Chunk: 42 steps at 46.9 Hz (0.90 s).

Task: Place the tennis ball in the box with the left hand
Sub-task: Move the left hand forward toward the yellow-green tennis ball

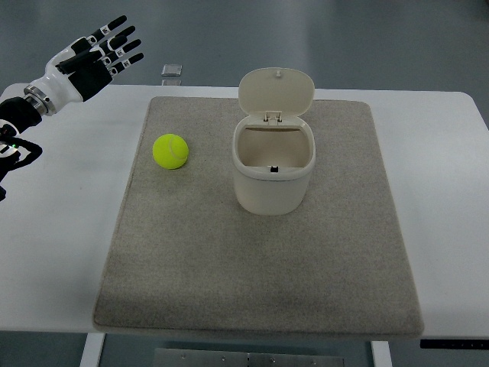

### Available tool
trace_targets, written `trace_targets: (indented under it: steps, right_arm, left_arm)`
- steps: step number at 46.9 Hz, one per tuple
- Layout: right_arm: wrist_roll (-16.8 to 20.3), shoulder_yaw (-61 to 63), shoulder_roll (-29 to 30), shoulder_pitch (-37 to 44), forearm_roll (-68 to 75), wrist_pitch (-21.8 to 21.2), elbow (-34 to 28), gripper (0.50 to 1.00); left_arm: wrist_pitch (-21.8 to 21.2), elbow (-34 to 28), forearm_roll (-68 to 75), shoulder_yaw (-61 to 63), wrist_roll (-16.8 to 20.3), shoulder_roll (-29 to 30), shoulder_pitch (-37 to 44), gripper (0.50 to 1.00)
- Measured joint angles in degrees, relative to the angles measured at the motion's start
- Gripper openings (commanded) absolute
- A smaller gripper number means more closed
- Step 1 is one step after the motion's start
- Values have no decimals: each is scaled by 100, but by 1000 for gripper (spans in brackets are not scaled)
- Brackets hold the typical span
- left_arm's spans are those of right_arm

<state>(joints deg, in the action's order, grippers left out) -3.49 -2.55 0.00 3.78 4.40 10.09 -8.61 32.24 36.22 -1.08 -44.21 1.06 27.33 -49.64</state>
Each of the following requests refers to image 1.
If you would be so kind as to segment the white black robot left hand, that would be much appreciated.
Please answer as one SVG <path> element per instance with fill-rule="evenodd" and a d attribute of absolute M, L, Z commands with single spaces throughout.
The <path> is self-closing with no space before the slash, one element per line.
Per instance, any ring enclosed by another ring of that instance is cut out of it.
<path fill-rule="evenodd" d="M 139 39 L 131 39 L 135 27 L 121 27 L 126 21 L 122 15 L 56 54 L 44 75 L 24 88 L 24 99 L 40 115 L 54 115 L 71 102 L 98 94 L 144 57 L 134 52 L 141 45 Z"/>

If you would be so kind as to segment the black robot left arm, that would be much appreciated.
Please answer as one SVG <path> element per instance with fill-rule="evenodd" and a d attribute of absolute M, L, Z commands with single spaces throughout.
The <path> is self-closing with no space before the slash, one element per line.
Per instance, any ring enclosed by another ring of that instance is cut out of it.
<path fill-rule="evenodd" d="M 41 146 L 20 138 L 22 132 L 41 120 L 41 114 L 25 98 L 14 97 L 1 103 L 1 180 L 42 155 Z"/>

